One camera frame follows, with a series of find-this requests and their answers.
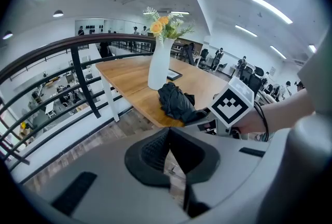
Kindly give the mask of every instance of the black metal railing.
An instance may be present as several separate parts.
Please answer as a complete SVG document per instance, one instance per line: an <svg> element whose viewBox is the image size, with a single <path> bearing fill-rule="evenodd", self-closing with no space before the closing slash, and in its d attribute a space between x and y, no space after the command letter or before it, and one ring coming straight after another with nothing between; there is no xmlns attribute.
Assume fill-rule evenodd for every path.
<svg viewBox="0 0 332 224"><path fill-rule="evenodd" d="M131 53L131 54L126 54L126 55L118 55L118 56L100 58L100 59L95 59L95 60L92 60L92 61L87 61L87 62L84 62L84 63L80 62L78 49L81 46L87 45L87 44L92 44L92 43L100 43L100 42L104 42L104 41L113 42L113 43L124 41L124 42L127 42L127 43L131 43L131 44L128 44L128 46L130 46L130 45L132 46L132 48L131 48L132 52L135 51L134 50L134 45L136 46L136 48L137 48L138 45L139 45L139 48L142 47L141 44L136 45L134 43L148 43L150 49L147 52ZM9 156L12 156L15 159L17 159L17 161L14 163L14 165L10 169L13 170L21 162L23 162L25 164L29 164L29 161L27 160L27 157L29 155L31 155L33 152L35 152L38 148L40 148L46 142L50 141L52 138L57 136L59 133L63 132L65 129L67 129L68 127L74 125L75 123L77 123L78 121L80 121L83 118L87 117L88 115L94 113L94 115L97 118L100 117L99 110L101 108L105 107L106 105L108 105L108 103L106 102L106 103L96 107L96 105L94 104L93 99L96 99L97 97L103 95L105 92L103 90L103 91L100 91L96 94L91 95L89 90L88 90L87 85L92 84L92 83L97 82L97 81L100 81L101 77L94 77L94 78L86 81L84 76L83 76L82 68L86 68L88 65L92 65L92 64L99 63L99 62L104 62L104 61L111 61L111 60L116 60L116 59L143 56L143 55L152 55L152 52L150 52L150 50L154 50L154 47L155 47L155 38L146 37L146 36L139 36L139 35L131 35L131 34L92 34L92 35L76 36L76 37L56 41L56 42L51 43L49 45L46 45L46 46L43 46L43 47L38 48L36 50L33 50L33 51L25 54L24 56L20 57L19 59L16 59L15 61L13 61L9 65L7 65L3 70L1 70L1 72L0 72L0 85L3 84L6 79L10 78L14 74L16 74L17 72L22 70L23 68L28 67L30 64L32 64L36 61L39 61L40 59L42 59L46 56L50 56L52 54L55 54L55 53L58 53L58 52L61 52L61 51L64 51L64 50L65 51L70 50L71 55L72 55L73 66L69 66L67 68L64 68L64 69L62 69L58 72L55 72L54 74L48 75L48 76L44 77L43 79L31 84L29 87L25 88L23 91L16 94L7 103L5 103L4 98L0 98L0 105L1 105L0 115L2 113L4 113L6 110L8 110L8 108L11 105L13 105L18 99L23 97L25 94L29 93L33 89L39 87L40 85L42 85L44 83L47 83L49 80L51 80L51 79L53 79L53 78L55 78L55 77L57 77L61 74L71 72L72 70L75 70L76 76L77 76L77 79L78 79L78 84L74 85L73 87L67 88L67 89L63 90L62 92L58 93L57 95L52 96L51 98L41 102L36 108L31 109L28 113L26 113L21 118L19 118L11 126L8 126L6 124L6 122L0 117L0 122L7 129L7 131L5 133L0 135L0 146L7 152L4 155L4 157L2 157L2 158L6 160L6 159L8 159ZM49 103L63 97L64 95L67 95L70 92L73 92L73 91L75 91L79 88L81 88L82 91L83 91L83 94L85 96L84 100L80 100L80 101L76 102L73 106L68 107L66 110L62 111L61 113L56 114L55 116L52 116L50 119L48 119L47 121L45 121L44 123L39 125L37 128L33 129L32 132L30 132L28 135L26 135L23 138L19 137L13 131L16 127L20 126L22 122L27 120L31 115L33 115L37 111L41 110L42 108L44 108ZM122 96L119 95L116 98L114 98L114 100L116 101L116 100L120 99L121 97ZM18 148L22 144L27 144L27 141L30 138L32 138L33 136L35 136L43 128L50 125L51 123L53 123L54 121L56 121L60 117L64 116L66 113L71 112L72 110L74 110L75 108L77 108L78 106L80 106L84 103L87 103L91 107L90 111L84 113L83 115L81 115L78 118L74 119L73 121L66 124L65 126L57 129L54 133L52 133L48 137L44 138L41 142L39 142L38 144L33 146L25 154L23 154L23 155L19 154L19 149ZM15 145L13 145L9 141L7 141L6 137L9 134L12 134L15 138L17 138L19 140L19 142L16 143Z"/></svg>

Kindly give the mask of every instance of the yellow object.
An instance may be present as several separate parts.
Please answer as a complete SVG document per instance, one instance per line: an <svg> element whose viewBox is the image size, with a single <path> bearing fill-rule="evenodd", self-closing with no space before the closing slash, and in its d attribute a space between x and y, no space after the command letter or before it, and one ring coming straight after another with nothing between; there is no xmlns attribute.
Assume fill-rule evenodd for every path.
<svg viewBox="0 0 332 224"><path fill-rule="evenodd" d="M167 25L168 24L168 17L160 17L159 19L158 19L158 21L160 21L162 24L165 24L165 25Z"/></svg>
<svg viewBox="0 0 332 224"><path fill-rule="evenodd" d="M162 31L162 23L160 21L156 21L151 24L150 26L150 31L155 34L155 33L160 33Z"/></svg>

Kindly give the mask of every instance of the black cloth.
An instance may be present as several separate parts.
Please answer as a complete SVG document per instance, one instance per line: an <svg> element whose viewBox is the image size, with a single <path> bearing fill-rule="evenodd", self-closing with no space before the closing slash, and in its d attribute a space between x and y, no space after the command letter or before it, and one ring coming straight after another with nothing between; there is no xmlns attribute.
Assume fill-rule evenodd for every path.
<svg viewBox="0 0 332 224"><path fill-rule="evenodd" d="M164 84L158 93L161 109L174 119L189 123L207 115L203 110L195 110L194 95L183 94L182 90L172 82Z"/></svg>

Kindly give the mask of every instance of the black slot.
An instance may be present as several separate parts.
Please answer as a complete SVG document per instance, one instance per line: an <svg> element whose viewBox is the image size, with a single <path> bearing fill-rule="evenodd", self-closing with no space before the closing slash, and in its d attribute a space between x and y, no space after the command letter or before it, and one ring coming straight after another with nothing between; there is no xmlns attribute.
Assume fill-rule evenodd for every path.
<svg viewBox="0 0 332 224"><path fill-rule="evenodd" d="M88 192L97 175L91 172L82 172L59 197L52 206L67 216L70 216L84 195Z"/></svg>
<svg viewBox="0 0 332 224"><path fill-rule="evenodd" d="M246 153L249 155L257 156L257 157L263 157L265 154L265 151L257 150L253 148L243 147L239 150L239 152Z"/></svg>

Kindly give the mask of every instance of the wooden table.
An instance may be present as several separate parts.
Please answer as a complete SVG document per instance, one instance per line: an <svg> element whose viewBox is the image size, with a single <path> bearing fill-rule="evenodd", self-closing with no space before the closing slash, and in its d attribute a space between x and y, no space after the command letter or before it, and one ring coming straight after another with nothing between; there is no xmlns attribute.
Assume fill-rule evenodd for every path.
<svg viewBox="0 0 332 224"><path fill-rule="evenodd" d="M182 127L184 123L167 116L161 109L159 95L156 90L147 86L151 57L125 58L96 64L101 73L103 86L110 83L126 100L142 115L158 127ZM195 66L171 58L170 69L183 76L174 81L182 91L195 95L195 109L203 109L209 105L213 95L219 93L227 84L226 81L205 72ZM104 88L105 94L110 88ZM108 101L115 115L113 98Z"/></svg>

